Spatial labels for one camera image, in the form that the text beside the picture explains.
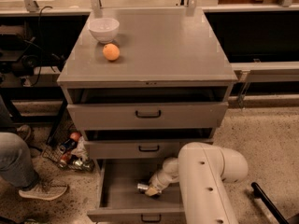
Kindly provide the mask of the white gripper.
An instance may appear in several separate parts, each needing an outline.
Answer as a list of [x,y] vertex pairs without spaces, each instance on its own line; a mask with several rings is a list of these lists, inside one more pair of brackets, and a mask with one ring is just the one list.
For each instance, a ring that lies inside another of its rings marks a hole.
[[161,190],[166,189],[170,184],[177,183],[178,181],[178,169],[160,169],[149,180],[149,186],[145,194],[149,197],[161,195]]

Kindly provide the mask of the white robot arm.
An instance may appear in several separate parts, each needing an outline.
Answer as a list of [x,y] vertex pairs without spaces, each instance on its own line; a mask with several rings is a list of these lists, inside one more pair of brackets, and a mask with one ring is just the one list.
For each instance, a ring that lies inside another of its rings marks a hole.
[[224,184],[244,180],[248,171],[241,153],[192,142],[163,162],[145,194],[153,196],[179,183],[187,224],[238,224]]

